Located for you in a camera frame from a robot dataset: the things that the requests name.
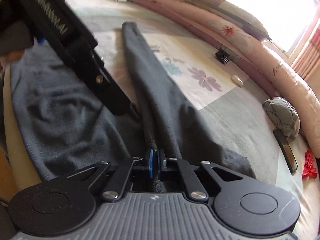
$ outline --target purple leaf print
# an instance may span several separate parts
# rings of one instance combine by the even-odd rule
[[[213,77],[207,77],[205,72],[201,69],[196,68],[188,68],[188,70],[192,73],[192,77],[196,80],[199,80],[199,85],[203,88],[206,88],[209,91],[213,91],[212,88],[215,90],[222,92],[221,86],[217,83],[215,78]]]

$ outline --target white computer mouse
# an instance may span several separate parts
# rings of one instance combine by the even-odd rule
[[[239,87],[243,86],[243,81],[237,76],[237,75],[233,75],[231,77],[231,80],[234,82],[234,84],[236,84]]]

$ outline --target red object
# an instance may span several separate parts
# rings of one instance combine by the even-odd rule
[[[305,177],[311,177],[316,178],[317,177],[317,169],[313,166],[315,160],[313,159],[312,152],[310,149],[306,151],[306,158],[304,160],[304,168],[302,173],[302,178]]]

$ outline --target curtain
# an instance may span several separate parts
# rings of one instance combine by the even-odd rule
[[[320,67],[320,29],[318,28],[310,39],[305,50],[293,63],[293,70],[306,80]]]

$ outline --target window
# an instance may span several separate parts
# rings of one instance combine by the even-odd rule
[[[319,0],[228,0],[253,14],[266,28],[266,46],[292,64],[320,15]]]

